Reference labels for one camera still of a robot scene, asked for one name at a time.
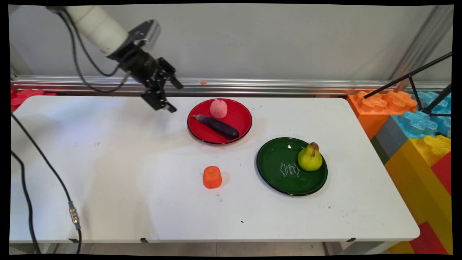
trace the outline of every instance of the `table leg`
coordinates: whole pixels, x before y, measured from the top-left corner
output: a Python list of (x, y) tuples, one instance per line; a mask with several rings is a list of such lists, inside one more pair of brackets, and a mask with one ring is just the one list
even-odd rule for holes
[(340, 242), (326, 242), (328, 255), (380, 254), (399, 241), (354, 242), (351, 246), (341, 247)]

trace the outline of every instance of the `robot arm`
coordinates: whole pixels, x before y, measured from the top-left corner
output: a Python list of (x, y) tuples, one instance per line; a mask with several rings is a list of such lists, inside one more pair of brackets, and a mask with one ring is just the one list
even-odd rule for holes
[(148, 20), (127, 32), (100, 6), (47, 6), (54, 13), (67, 13), (78, 32), (97, 46), (109, 59), (119, 63), (119, 68), (130, 72), (133, 79), (147, 90), (141, 97), (154, 109), (175, 112), (164, 92), (169, 80), (177, 89), (183, 85), (175, 77), (175, 68), (165, 59), (154, 59), (141, 49), (153, 45), (160, 33), (157, 20)]

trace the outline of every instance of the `green plate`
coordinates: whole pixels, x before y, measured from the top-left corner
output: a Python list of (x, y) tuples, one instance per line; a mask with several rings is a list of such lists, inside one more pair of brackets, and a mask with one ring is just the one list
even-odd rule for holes
[(319, 191), (327, 180), (327, 165), (313, 172), (298, 166), (298, 153), (308, 146), (299, 139), (281, 137), (268, 141), (257, 154), (257, 168), (263, 180), (275, 190), (305, 196)]

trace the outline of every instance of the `cable connector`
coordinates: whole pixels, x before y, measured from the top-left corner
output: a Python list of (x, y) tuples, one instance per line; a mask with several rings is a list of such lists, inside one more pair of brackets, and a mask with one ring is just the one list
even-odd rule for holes
[(69, 213), (71, 214), (72, 223), (75, 225), (75, 229), (80, 229), (79, 215), (77, 214), (77, 209), (74, 207), (74, 203), (69, 200)]

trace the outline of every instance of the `eggplant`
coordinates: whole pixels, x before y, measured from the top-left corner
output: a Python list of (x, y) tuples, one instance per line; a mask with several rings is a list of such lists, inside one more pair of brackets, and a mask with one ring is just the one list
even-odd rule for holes
[(239, 132), (234, 127), (226, 123), (204, 115), (193, 115), (193, 117), (199, 121), (199, 123), (208, 126), (217, 134), (228, 140), (233, 140), (239, 137)]

